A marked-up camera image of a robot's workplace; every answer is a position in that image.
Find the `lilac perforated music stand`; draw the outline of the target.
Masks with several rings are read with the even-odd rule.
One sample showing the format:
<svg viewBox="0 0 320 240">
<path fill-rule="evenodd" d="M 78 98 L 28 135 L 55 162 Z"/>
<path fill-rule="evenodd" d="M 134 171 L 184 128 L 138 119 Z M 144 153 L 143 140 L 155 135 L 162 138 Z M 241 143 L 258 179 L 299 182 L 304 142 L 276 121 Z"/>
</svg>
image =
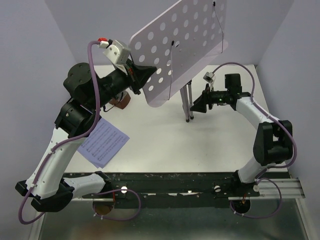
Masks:
<svg viewBox="0 0 320 240">
<path fill-rule="evenodd" d="M 134 63 L 156 67 L 143 87 L 149 106 L 180 92 L 185 119 L 193 118 L 190 81 L 227 48 L 226 12 L 225 0 L 179 0 L 131 37 Z"/>
</svg>

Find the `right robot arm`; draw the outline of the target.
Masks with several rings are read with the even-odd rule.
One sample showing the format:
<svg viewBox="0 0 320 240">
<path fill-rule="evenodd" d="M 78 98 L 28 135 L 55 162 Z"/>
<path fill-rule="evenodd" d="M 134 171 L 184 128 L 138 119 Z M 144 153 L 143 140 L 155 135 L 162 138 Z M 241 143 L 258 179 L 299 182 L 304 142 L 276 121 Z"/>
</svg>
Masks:
<svg viewBox="0 0 320 240">
<path fill-rule="evenodd" d="M 193 102 L 191 111 L 206 113 L 213 105 L 229 105 L 256 129 L 253 157 L 231 177 L 230 191 L 241 196 L 254 185 L 258 175 L 293 156 L 293 144 L 288 136 L 292 134 L 293 126 L 288 120 L 268 115 L 249 92 L 244 92 L 240 74 L 224 76 L 225 91 L 214 90 L 215 75 L 212 72 L 207 72 L 203 78 L 207 84 Z"/>
</svg>

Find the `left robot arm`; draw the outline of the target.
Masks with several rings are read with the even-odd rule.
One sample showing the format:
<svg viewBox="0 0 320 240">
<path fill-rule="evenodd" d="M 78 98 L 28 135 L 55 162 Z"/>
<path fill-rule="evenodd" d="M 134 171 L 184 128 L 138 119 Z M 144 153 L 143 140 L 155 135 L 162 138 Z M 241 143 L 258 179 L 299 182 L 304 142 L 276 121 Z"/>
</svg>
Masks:
<svg viewBox="0 0 320 240">
<path fill-rule="evenodd" d="M 37 169 L 15 189 L 37 212 L 59 212 L 72 199 L 89 194 L 104 198 L 110 194 L 111 179 L 101 171 L 75 178 L 64 177 L 65 170 L 78 147 L 89 136 L 95 119 L 96 97 L 90 65 L 77 63 L 68 72 L 63 86 L 71 98 L 61 107 L 54 122 L 52 138 Z"/>
</svg>

